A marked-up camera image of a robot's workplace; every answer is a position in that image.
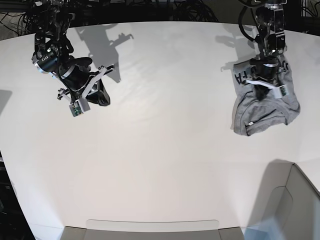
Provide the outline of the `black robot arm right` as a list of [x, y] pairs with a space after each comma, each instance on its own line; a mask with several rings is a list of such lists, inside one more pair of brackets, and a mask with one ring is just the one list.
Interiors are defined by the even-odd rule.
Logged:
[[66, 99], [72, 105], [80, 98], [99, 106], [111, 103], [100, 71], [93, 72], [90, 57], [72, 56], [74, 48], [67, 30], [76, 14], [71, 0], [42, 0], [33, 7], [32, 21], [37, 29], [34, 35], [32, 63], [44, 74], [52, 74], [65, 87], [58, 91], [58, 100]]

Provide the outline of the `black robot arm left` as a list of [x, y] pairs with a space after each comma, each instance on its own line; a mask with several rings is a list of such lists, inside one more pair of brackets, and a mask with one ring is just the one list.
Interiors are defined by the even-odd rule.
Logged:
[[[254, 86], [255, 95], [259, 101], [265, 99], [270, 91], [274, 96], [284, 97], [287, 93], [281, 80], [280, 56], [287, 49], [285, 36], [285, 15], [284, 7], [286, 0], [241, 0], [243, 8], [238, 17], [238, 26], [250, 42], [255, 42], [258, 46], [258, 56], [248, 62], [252, 66], [252, 71], [247, 84]], [[244, 30], [243, 16], [247, 9], [250, 9], [257, 29], [256, 37], [249, 36]]]

